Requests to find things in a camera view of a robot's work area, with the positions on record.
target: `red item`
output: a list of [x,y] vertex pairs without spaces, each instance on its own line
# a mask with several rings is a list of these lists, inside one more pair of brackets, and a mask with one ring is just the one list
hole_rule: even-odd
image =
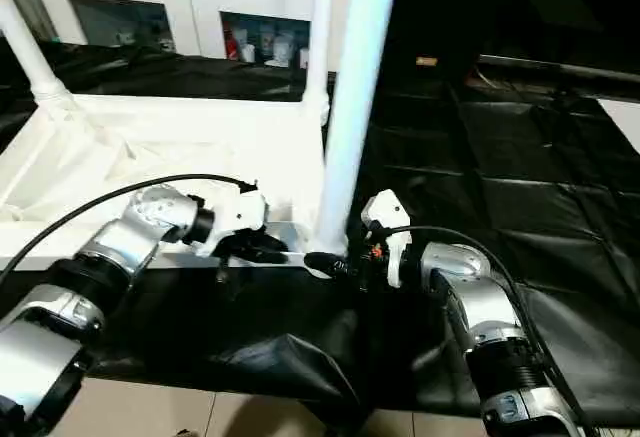
[[224,33],[224,46],[227,51],[227,59],[238,60],[238,44],[233,38],[229,22],[224,22],[222,24],[222,31]]

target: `cabinet glass door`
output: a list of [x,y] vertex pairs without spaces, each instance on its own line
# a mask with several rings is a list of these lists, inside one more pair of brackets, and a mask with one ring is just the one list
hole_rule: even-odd
[[309,22],[220,12],[227,59],[306,68]]
[[176,50],[163,4],[130,0],[69,1],[88,44]]

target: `black connector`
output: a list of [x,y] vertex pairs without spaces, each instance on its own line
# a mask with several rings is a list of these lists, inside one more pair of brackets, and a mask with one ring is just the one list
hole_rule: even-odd
[[76,255],[54,262],[47,283],[82,295],[106,316],[120,304],[130,285],[129,275],[102,257]]

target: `black plastic sheet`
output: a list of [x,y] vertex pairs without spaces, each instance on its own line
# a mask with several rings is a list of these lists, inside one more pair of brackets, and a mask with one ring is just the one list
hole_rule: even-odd
[[[298,100],[303,90],[284,69],[129,48],[45,52],[75,92]],[[33,104],[2,46],[0,58],[8,141]],[[379,93],[351,231],[366,200],[392,188],[412,223],[481,240],[519,280],[587,413],[639,426],[640,156],[594,101],[452,94]],[[233,270],[224,286],[214,274],[146,272],[96,349],[93,374],[477,415],[464,363],[425,296],[358,295],[301,269]],[[14,273],[0,313],[42,275]]]

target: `metal bracket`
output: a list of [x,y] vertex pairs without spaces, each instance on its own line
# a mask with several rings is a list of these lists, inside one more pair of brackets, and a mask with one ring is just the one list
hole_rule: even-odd
[[[370,229],[374,222],[386,228],[403,227],[411,224],[409,214],[402,207],[396,194],[390,190],[383,190],[375,197],[371,197],[360,214],[364,225]],[[387,266],[387,282],[391,287],[398,288],[400,282],[400,264],[402,253],[411,243],[410,232],[398,232],[386,239],[389,248],[389,264]]]

